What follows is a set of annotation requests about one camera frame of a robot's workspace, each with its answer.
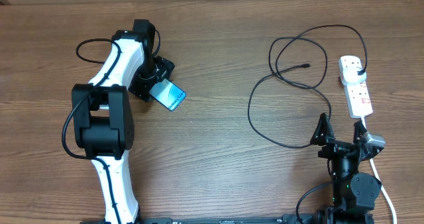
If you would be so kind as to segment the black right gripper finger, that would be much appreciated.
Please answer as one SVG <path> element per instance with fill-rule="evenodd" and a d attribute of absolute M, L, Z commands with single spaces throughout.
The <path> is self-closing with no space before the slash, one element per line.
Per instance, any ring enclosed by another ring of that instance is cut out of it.
<path fill-rule="evenodd" d="M 363 125 L 362 121 L 355 122 L 353 142 L 358 142 L 366 132 L 367 132 L 367 129 Z"/>
<path fill-rule="evenodd" d="M 317 127 L 311 137 L 310 144 L 325 146 L 335 140 L 333 128 L 330 124 L 330 118 L 326 113 L 320 114 Z"/>

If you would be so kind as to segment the blue Galaxy smartphone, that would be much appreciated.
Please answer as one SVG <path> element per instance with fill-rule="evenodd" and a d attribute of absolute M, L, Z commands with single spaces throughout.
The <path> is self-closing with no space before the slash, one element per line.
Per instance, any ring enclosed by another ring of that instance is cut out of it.
<path fill-rule="evenodd" d="M 186 98 L 186 93 L 166 78 L 155 84 L 149 94 L 170 111 Z"/>

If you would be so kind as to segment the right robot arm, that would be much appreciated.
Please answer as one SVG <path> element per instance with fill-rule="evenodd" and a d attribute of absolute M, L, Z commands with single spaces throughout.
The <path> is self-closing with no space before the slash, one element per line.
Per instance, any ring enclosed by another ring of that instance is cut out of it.
<path fill-rule="evenodd" d="M 337 140 L 329 116 L 322 113 L 310 143 L 321 147 L 318 157 L 328 162 L 333 189 L 332 206 L 317 211 L 313 222 L 373 223 L 369 212 L 375 208 L 382 183 L 371 174 L 359 172 L 358 168 L 361 162 L 383 151 L 386 145 L 383 136 L 372 134 L 357 121 L 351 142 Z"/>

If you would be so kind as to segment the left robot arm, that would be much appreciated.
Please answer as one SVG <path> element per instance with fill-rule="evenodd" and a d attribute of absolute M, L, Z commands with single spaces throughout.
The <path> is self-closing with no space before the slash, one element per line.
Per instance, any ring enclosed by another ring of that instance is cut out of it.
<path fill-rule="evenodd" d="M 160 33 L 148 20 L 118 30 L 102 68 L 86 84 L 72 88 L 72 110 L 64 126 L 74 125 L 81 156 L 95 166 L 105 200 L 102 223 L 142 223 L 129 170 L 135 128 L 129 95 L 153 99 L 174 111 L 186 93 L 170 81 L 173 62 L 158 55 Z"/>

